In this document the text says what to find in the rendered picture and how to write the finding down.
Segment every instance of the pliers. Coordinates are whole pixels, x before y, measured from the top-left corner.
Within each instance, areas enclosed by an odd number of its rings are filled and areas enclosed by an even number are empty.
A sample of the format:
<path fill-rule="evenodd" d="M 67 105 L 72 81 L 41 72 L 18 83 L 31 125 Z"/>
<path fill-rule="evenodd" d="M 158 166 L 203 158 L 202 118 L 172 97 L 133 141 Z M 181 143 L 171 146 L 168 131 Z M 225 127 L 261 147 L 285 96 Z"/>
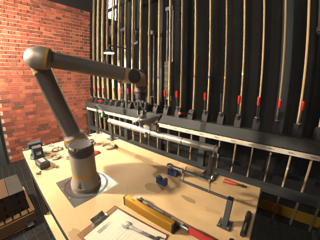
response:
<path fill-rule="evenodd" d="M 227 179 L 227 178 L 225 178 L 224 180 L 225 180 L 225 181 L 223 181 L 223 183 L 225 183 L 225 184 L 230 184 L 230 185 L 234 185 L 234 186 L 239 186 L 239 187 L 242 187 L 242 188 L 246 188 L 246 187 L 247 187 L 246 185 L 239 184 L 239 183 L 237 183 L 237 182 L 235 182 L 235 181 L 232 181 L 232 180 L 230 180 L 230 179 Z"/>

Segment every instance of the wooden tabletop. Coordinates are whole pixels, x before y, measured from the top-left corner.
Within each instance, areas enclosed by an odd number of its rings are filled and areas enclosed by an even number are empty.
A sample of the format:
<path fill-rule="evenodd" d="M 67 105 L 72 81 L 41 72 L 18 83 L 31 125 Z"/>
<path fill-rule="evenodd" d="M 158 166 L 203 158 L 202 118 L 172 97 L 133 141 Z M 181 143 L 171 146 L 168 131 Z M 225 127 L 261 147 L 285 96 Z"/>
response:
<path fill-rule="evenodd" d="M 219 219 L 224 215 L 226 200 L 180 182 L 181 176 L 175 178 L 167 174 L 167 163 L 172 163 L 179 168 L 184 168 L 184 163 L 120 139 L 113 141 L 118 148 L 105 150 L 101 145 L 110 142 L 107 140 L 108 137 L 109 135 L 104 133 L 94 133 L 89 138 L 95 139 L 94 149 L 101 152 L 95 156 L 96 167 L 119 184 L 76 208 L 69 203 L 57 186 L 57 182 L 72 176 L 69 160 L 64 158 L 68 156 L 68 150 L 51 152 L 53 147 L 44 146 L 44 152 L 50 152 L 51 155 L 60 154 L 63 157 L 50 161 L 51 167 L 42 170 L 41 175 L 36 174 L 39 168 L 35 161 L 30 160 L 31 151 L 23 152 L 31 174 L 51 209 L 51 214 L 57 219 L 70 240 L 78 240 L 77 234 L 91 224 L 92 217 L 100 211 L 108 211 L 113 206 L 118 206 L 143 222 L 165 232 L 169 235 L 169 240 L 195 240 L 193 236 L 181 229 L 171 234 L 141 217 L 124 205 L 124 195 L 130 195 L 133 198 L 142 196 L 146 201 L 217 240 L 250 239 L 260 188 L 248 184 L 245 184 L 247 188 L 225 184 L 223 176 L 218 176 L 211 184 L 211 191 L 234 198 L 229 219 L 233 221 L 233 225 L 231 231 L 227 232 L 217 227 Z M 54 147 L 57 146 L 65 147 L 63 142 L 55 143 Z M 186 169 L 197 174 L 203 172 L 202 169 L 190 165 L 187 165 Z M 157 175 L 168 178 L 168 185 L 163 187 L 157 184 Z M 184 180 L 208 188 L 207 182 L 196 177 L 186 175 Z M 252 218 L 246 237 L 240 237 L 240 230 L 247 211 L 251 211 Z"/>

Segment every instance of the metal wrench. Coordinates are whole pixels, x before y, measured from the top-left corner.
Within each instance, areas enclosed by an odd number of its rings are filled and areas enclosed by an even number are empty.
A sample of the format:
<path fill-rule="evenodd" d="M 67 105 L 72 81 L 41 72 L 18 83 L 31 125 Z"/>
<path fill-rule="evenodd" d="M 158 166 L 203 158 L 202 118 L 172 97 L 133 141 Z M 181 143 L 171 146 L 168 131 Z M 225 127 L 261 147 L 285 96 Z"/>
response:
<path fill-rule="evenodd" d="M 132 229 L 133 231 L 139 233 L 139 234 L 142 234 L 150 239 L 153 239 L 153 240 L 160 240 L 160 239 L 163 239 L 162 237 L 159 237 L 159 236 L 152 236 L 150 235 L 149 233 L 146 233 L 145 231 L 142 231 L 140 230 L 139 228 L 136 228 L 134 226 L 132 226 L 131 222 L 129 221 L 126 221 L 125 224 L 122 224 L 122 227 L 124 229 Z"/>

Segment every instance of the brick wall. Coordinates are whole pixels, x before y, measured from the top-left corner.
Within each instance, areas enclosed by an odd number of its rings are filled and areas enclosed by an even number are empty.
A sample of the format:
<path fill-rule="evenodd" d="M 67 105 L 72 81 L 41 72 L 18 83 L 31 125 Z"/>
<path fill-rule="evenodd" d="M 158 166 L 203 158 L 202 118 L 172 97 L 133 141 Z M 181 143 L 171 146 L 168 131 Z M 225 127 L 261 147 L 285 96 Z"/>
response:
<path fill-rule="evenodd" d="M 24 63 L 30 46 L 90 58 L 90 13 L 47 0 L 0 0 L 0 118 L 10 162 L 23 158 L 22 148 L 34 140 L 54 143 L 64 136 Z M 53 70 L 81 129 L 88 119 L 90 76 Z"/>

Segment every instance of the dark tiled floor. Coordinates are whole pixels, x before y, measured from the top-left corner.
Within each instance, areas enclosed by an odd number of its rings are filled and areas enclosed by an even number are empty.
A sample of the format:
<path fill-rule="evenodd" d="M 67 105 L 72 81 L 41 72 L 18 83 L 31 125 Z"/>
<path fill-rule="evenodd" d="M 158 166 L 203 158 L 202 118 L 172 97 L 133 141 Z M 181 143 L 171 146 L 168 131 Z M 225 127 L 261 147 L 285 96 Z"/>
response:
<path fill-rule="evenodd" d="M 25 229 L 7 237 L 6 240 L 54 240 L 55 238 L 42 216 L 36 190 L 24 160 L 0 167 L 0 179 L 15 174 L 18 175 L 22 186 L 28 193 L 38 221 L 34 223 L 33 229 Z M 258 209 L 250 240 L 312 240 L 311 233 L 308 232 L 308 225 L 293 221 L 290 226 L 290 219 L 279 215 L 275 215 L 274 219 L 271 219 L 271 216 L 271 212 Z"/>
<path fill-rule="evenodd" d="M 55 237 L 47 226 L 45 219 L 41 213 L 36 190 L 27 169 L 27 165 L 23 160 L 10 163 L 0 167 L 0 179 L 10 177 L 17 174 L 21 185 L 25 188 L 34 208 L 37 221 L 34 228 L 22 230 L 12 236 L 5 238 L 6 240 L 54 240 Z"/>

